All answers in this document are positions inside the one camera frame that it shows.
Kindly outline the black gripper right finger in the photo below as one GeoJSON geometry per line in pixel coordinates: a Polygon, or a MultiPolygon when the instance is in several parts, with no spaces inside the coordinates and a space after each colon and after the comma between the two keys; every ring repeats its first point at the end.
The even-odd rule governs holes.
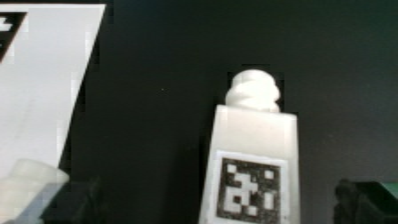
{"type": "Polygon", "coordinates": [[[334,224],[398,224],[398,182],[341,179],[334,195],[334,224]]]}

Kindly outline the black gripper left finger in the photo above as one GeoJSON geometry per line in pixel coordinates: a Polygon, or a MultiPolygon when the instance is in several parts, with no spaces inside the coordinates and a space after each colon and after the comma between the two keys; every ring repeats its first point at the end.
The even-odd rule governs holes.
{"type": "Polygon", "coordinates": [[[101,191],[94,181],[66,184],[41,219],[44,224],[103,224],[101,191]]]}

